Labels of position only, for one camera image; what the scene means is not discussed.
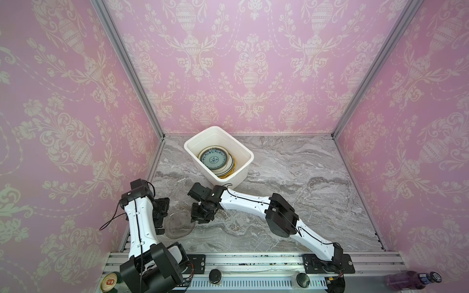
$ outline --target pink wall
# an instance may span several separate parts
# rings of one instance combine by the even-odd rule
[[[93,292],[156,143],[89,1],[2,2],[0,292]]]
[[[469,3],[426,0],[339,144],[385,242],[466,292]]]
[[[166,134],[331,133],[407,0],[106,0]]]

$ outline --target marble tabletop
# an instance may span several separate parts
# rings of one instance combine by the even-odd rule
[[[344,251],[381,250],[371,221],[334,141],[325,136],[236,136],[254,153],[248,177],[236,191],[281,194],[299,217]],[[169,197],[165,245],[180,242],[191,251],[305,251],[306,247],[272,234],[265,220],[248,213],[219,210],[208,224],[190,223],[193,202],[187,195],[195,182],[212,184],[184,150],[188,136],[166,136],[153,178],[157,197]]]

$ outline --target white container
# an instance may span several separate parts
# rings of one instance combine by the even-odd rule
[[[225,148],[235,159],[236,167],[233,174],[225,179],[218,178],[197,157],[199,153],[209,146],[221,146]],[[212,126],[196,134],[184,144],[184,149],[190,154],[197,169],[213,185],[225,185],[231,183],[230,188],[238,186],[248,176],[249,164],[254,159],[254,154],[228,132],[218,126]]]

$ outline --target black cap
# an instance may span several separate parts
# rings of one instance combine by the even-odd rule
[[[432,283],[441,283],[441,281],[443,281],[443,278],[440,276],[440,274],[435,271],[428,273],[427,278]]]
[[[208,280],[212,284],[218,284],[221,281],[221,271],[217,269],[211,270],[208,275]]]
[[[310,286],[310,277],[305,273],[296,275],[296,282],[301,288],[308,288]]]

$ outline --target bottle label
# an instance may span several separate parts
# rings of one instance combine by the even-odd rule
[[[431,281],[428,279],[427,277],[427,274],[418,274],[418,278],[420,279],[420,281],[422,282],[422,284],[426,285],[426,284],[430,284]]]

